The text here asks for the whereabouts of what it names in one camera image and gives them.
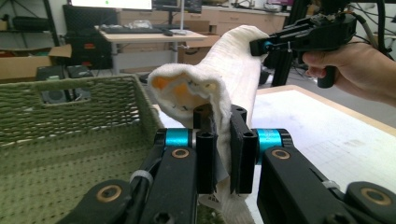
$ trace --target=wicker basket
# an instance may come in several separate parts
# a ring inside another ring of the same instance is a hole
[[[42,91],[91,99],[44,104]],[[135,76],[0,85],[0,223],[54,223],[99,182],[128,180],[162,124]]]

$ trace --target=blue metallic cylinder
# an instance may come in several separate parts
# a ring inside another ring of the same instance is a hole
[[[256,129],[259,136],[259,158],[257,165],[262,164],[262,156],[264,151],[269,147],[281,147],[282,138],[277,129]]]
[[[165,137],[165,147],[188,147],[189,129],[168,129]]]

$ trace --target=white cloth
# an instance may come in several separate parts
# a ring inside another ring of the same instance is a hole
[[[239,26],[224,34],[197,65],[169,63],[148,77],[148,86],[161,110],[187,128],[192,128],[196,106],[212,104],[219,136],[217,148],[228,174],[231,104],[247,110],[249,126],[264,59],[251,56],[249,42],[266,37],[254,26]],[[227,223],[253,223],[245,197],[230,193],[228,177],[217,184],[215,195]]]

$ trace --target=desk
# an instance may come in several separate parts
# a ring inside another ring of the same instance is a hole
[[[186,35],[166,36],[162,34],[106,34],[100,31],[101,35],[111,43],[111,53],[113,58],[113,70],[119,74],[121,69],[158,66],[166,63],[177,63],[177,42],[200,41],[206,38],[205,35],[199,35],[188,31]],[[120,53],[118,44],[132,43],[166,43],[173,44],[172,50],[148,51],[138,53]]]
[[[177,126],[164,114],[167,128]],[[257,91],[252,128],[284,128],[294,145],[341,191],[368,181],[396,192],[396,129],[297,86]],[[261,167],[256,166],[247,204],[256,223]]]

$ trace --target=human hand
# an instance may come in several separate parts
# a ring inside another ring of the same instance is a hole
[[[335,66],[334,85],[365,98],[396,106],[396,62],[365,43],[350,43],[335,51],[312,51],[303,55],[306,74],[325,77],[325,67]]]

